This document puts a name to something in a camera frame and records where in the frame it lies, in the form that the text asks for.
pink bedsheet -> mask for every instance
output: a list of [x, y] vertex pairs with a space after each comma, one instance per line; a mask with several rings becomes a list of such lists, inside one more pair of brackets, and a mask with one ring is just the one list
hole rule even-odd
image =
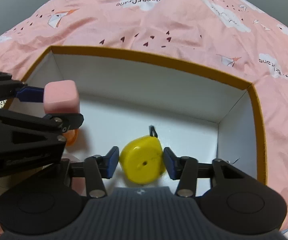
[[[251, 81], [268, 186], [288, 205], [288, 28], [246, 0], [51, 0], [0, 36], [0, 71], [22, 78], [50, 45], [167, 55]], [[288, 215], [281, 228], [288, 238]]]

pink block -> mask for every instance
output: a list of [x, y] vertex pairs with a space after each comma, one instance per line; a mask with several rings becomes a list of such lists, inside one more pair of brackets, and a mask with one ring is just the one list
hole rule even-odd
[[72, 80], [48, 83], [44, 89], [44, 110], [51, 113], [79, 113], [80, 99]]

